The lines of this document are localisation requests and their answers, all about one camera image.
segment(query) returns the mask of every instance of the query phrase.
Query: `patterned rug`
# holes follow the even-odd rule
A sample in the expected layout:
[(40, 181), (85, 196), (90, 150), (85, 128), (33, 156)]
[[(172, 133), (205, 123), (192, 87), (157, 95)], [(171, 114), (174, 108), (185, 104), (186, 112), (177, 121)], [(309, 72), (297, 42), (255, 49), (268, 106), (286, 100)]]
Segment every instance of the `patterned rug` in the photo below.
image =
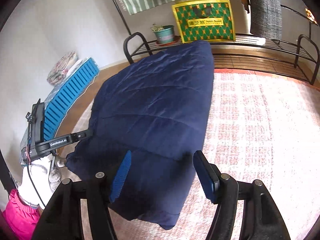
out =
[[(74, 132), (87, 128), (91, 106)], [(65, 147), (62, 155), (73, 149), (74, 145)], [(303, 239), (320, 214), (319, 149), (320, 92), (315, 88), (259, 72), (215, 72), (203, 153), (236, 180), (262, 180), (292, 240)], [(66, 169), (64, 176), (78, 180)], [(196, 176), (172, 230), (110, 214), (119, 240), (201, 240), (206, 238), (215, 210)], [(242, 212), (239, 201), (232, 239), (239, 238)], [(82, 215), (85, 238), (92, 239), (85, 208)]]

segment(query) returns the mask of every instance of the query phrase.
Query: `blue quilted blanket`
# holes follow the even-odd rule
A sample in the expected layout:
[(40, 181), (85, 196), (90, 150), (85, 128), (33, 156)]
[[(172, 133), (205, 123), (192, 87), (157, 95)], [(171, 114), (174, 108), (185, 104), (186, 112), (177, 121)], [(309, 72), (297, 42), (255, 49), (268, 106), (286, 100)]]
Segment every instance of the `blue quilted blanket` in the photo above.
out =
[(211, 46), (195, 41), (106, 80), (92, 106), (94, 134), (67, 156), (68, 169), (89, 179), (131, 150), (131, 168), (110, 208), (127, 220), (171, 229), (195, 175), (192, 156), (203, 147), (213, 70)]

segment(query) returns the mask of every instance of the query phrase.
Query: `green flower pot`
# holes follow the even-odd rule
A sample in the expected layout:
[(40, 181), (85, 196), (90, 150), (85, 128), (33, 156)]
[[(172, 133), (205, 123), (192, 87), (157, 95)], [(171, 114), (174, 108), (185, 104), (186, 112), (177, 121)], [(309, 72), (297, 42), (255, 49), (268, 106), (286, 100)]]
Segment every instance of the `green flower pot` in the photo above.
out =
[(173, 25), (163, 26), (164, 30), (153, 32), (156, 35), (158, 44), (166, 44), (174, 41)]

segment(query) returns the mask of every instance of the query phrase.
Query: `yellow bag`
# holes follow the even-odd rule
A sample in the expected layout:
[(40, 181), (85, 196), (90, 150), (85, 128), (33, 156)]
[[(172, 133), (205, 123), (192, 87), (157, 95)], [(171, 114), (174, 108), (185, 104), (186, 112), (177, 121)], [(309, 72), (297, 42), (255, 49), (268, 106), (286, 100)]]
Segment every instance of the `yellow bag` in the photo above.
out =
[(229, 0), (179, 0), (172, 11), (183, 43), (236, 40)]

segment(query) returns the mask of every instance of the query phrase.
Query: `plaid fabric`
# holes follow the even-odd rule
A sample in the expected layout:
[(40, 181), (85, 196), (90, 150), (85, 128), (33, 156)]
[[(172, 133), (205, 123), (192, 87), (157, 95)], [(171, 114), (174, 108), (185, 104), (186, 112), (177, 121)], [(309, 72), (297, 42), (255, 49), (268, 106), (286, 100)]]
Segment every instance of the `plaid fabric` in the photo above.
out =
[(281, 40), (282, 16), (280, 0), (250, 0), (250, 33), (261, 38)]
[[(92, 104), (73, 132), (87, 129)], [(215, 73), (203, 153), (221, 172), (251, 183), (261, 179), (292, 240), (302, 240), (320, 214), (320, 92), (301, 83), (254, 74)], [(64, 154), (74, 150), (75, 144)], [(65, 176), (74, 174), (67, 169)], [(86, 201), (84, 236), (92, 239)], [(216, 205), (205, 198), (196, 176), (176, 226), (165, 231), (110, 211), (119, 240), (205, 239)], [(239, 239), (243, 201), (238, 202), (232, 240)]]

